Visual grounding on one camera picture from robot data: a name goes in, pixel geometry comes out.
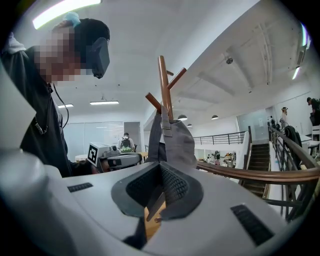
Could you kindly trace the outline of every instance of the gray bag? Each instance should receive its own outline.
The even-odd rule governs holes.
[[[161,110],[162,115],[156,113],[151,127],[146,162],[166,161],[196,168],[195,141],[190,131],[180,120],[169,121],[168,112],[164,106]]]

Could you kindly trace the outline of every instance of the wooden coat rack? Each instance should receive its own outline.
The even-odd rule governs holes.
[[[161,85],[161,95],[162,95],[162,104],[166,108],[169,116],[169,120],[174,119],[171,103],[170,89],[177,83],[177,81],[183,76],[187,71],[184,67],[175,75],[175,77],[168,81],[168,75],[173,76],[174,74],[166,69],[165,58],[160,55],[158,57],[158,68],[160,75],[160,85]],[[146,96],[146,99],[156,108],[156,110],[161,114],[161,104],[157,99],[149,92]]]

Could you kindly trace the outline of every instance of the staircase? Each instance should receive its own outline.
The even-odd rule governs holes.
[[[269,144],[252,145],[248,170],[268,171],[270,161]],[[266,184],[254,181],[244,181],[242,184],[247,190],[262,198]]]

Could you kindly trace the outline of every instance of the cord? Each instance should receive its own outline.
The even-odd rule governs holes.
[[[68,123],[68,121],[69,121],[69,110],[68,110],[68,108],[66,107],[66,104],[64,103],[64,101],[60,98],[60,96],[59,96],[59,94],[58,94],[58,92],[57,92],[57,89],[56,89],[56,86],[55,86],[54,83],[53,83],[53,88],[54,88],[54,91],[55,91],[56,95],[58,96],[59,100],[60,100],[60,101],[62,102],[62,104],[64,105],[64,107],[65,107],[65,109],[66,109],[66,113],[67,113],[66,122],[65,122],[64,126],[62,127],[62,129],[63,129],[63,128],[65,128],[65,126],[67,125],[67,123]]]

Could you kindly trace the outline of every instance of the backpack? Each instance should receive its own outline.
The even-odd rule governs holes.
[[[120,149],[121,149],[121,152],[131,152],[131,143],[129,138],[125,138],[125,137],[122,138]]]

